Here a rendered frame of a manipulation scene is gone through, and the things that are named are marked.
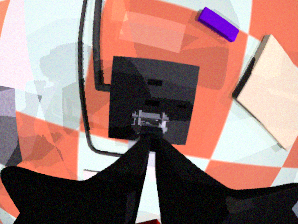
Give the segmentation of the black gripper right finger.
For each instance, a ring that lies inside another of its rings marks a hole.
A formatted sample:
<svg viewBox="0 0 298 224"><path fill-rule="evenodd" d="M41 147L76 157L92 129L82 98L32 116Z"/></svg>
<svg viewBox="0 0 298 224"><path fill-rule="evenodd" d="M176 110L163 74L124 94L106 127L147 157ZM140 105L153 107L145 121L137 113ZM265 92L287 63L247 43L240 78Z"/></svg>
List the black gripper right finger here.
<svg viewBox="0 0 298 224"><path fill-rule="evenodd" d="M154 152L161 224L241 224L293 208L298 184L231 189L186 159L164 137Z"/></svg>

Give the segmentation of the purple rectangular block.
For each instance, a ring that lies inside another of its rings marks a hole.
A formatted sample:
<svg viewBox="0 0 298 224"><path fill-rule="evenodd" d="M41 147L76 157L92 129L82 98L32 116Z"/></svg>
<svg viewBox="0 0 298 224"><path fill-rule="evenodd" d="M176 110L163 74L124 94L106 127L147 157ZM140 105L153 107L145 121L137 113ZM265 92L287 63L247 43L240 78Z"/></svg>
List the purple rectangular block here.
<svg viewBox="0 0 298 224"><path fill-rule="evenodd" d="M231 26L227 20L221 18L220 15L217 15L216 12L213 12L208 7L201 11L198 20L205 26L212 28L218 35L225 37L227 41L235 41L235 37L239 34L237 27Z"/></svg>

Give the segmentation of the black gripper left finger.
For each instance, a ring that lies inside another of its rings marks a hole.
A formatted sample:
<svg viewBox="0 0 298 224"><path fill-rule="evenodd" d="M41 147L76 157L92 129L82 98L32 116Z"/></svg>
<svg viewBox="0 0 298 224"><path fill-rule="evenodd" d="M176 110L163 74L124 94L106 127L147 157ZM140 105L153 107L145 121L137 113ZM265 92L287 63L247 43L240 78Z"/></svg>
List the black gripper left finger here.
<svg viewBox="0 0 298 224"><path fill-rule="evenodd" d="M134 224L149 148L149 136L142 136L88 180L61 179L13 165L1 169L0 180L19 212L53 224Z"/></svg>

